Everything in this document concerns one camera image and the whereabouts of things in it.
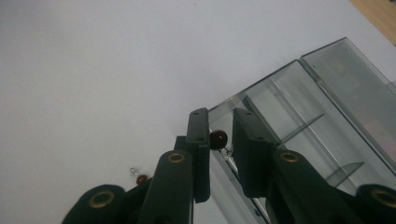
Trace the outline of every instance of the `small round bead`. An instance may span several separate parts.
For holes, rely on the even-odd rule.
[[[228,141],[227,133],[223,130],[215,130],[210,135],[210,149],[220,150],[225,148]]]
[[[137,185],[141,185],[143,184],[146,180],[148,180],[149,178],[146,175],[140,175],[137,177],[136,179],[136,184]]]

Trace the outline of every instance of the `white wall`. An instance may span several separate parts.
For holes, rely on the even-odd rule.
[[[192,110],[344,36],[396,80],[396,49],[345,0],[1,1],[0,222],[132,188]],[[226,222],[213,201],[195,215]]]

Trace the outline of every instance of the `brown bead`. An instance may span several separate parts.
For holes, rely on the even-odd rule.
[[[227,133],[223,130],[215,130],[210,135],[210,149],[220,150],[225,148],[228,141]]]
[[[148,180],[149,179],[149,177],[148,176],[146,176],[146,175],[140,175],[140,176],[138,176],[137,177],[137,179],[136,179],[136,184],[137,185],[141,185],[141,184],[143,184],[146,180]]]

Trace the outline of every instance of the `screw hole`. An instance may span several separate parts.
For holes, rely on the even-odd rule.
[[[373,189],[372,196],[378,202],[386,206],[396,208],[396,195],[382,189]]]
[[[168,156],[168,160],[174,163],[181,162],[184,161],[184,155],[180,153],[172,153]]]
[[[288,162],[297,162],[299,160],[295,154],[290,153],[290,152],[284,152],[284,153],[280,154],[280,158],[282,158],[282,160],[288,161]]]
[[[102,190],[90,198],[90,207],[92,208],[102,208],[110,204],[114,200],[114,193],[110,190]]]

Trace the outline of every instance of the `white surface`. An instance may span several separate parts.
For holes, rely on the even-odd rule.
[[[347,36],[391,81],[396,48],[345,0],[1,1],[1,223],[60,223],[130,189],[212,107]],[[225,223],[215,203],[195,223]]]

